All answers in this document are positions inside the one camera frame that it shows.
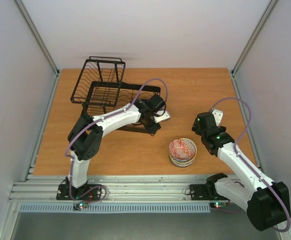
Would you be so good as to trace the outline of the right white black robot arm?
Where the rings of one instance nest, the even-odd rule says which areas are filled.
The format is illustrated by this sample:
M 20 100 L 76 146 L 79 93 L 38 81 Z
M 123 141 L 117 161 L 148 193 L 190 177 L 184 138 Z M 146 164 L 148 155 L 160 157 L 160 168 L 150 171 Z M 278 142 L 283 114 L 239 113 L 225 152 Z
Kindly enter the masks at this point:
M 199 113 L 191 130 L 201 137 L 207 151 L 226 163 L 241 181 L 237 183 L 224 173 L 212 175 L 205 183 L 207 195 L 212 199 L 225 197 L 239 206 L 259 231 L 286 222 L 278 232 L 287 232 L 291 227 L 288 187 L 260 171 L 237 147 L 226 128 L 217 125 L 212 112 Z

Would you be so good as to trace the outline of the red patterned bowl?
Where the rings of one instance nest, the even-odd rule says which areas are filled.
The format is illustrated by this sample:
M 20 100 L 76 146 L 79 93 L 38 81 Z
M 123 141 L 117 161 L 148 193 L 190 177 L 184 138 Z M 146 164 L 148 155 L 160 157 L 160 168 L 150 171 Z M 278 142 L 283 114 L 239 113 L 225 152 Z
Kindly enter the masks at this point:
M 188 162 L 195 158 L 197 146 L 188 138 L 178 138 L 169 143 L 168 152 L 177 162 Z

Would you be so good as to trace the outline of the black wire dish rack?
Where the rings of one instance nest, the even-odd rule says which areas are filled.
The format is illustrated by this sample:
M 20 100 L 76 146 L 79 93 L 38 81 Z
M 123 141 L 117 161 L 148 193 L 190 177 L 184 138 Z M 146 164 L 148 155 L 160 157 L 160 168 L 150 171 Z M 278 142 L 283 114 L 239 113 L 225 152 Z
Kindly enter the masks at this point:
M 110 113 L 133 101 L 142 84 L 123 81 L 126 63 L 119 57 L 90 56 L 85 60 L 71 95 L 90 117 Z M 145 85 L 138 99 L 161 94 L 159 86 Z M 143 125 L 126 125 L 120 131 L 147 134 Z

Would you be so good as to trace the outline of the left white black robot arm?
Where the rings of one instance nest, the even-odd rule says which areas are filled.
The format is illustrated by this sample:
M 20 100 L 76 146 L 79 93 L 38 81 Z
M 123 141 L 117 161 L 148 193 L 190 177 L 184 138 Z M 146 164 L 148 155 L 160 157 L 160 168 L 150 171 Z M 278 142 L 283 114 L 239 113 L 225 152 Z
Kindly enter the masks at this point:
M 154 135 L 161 128 L 160 122 L 170 118 L 166 102 L 157 94 L 146 100 L 134 98 L 131 103 L 102 115 L 91 117 L 83 111 L 68 136 L 69 146 L 65 151 L 71 164 L 67 177 L 68 193 L 74 199 L 85 196 L 90 160 L 98 153 L 106 135 L 124 126 L 138 124 Z

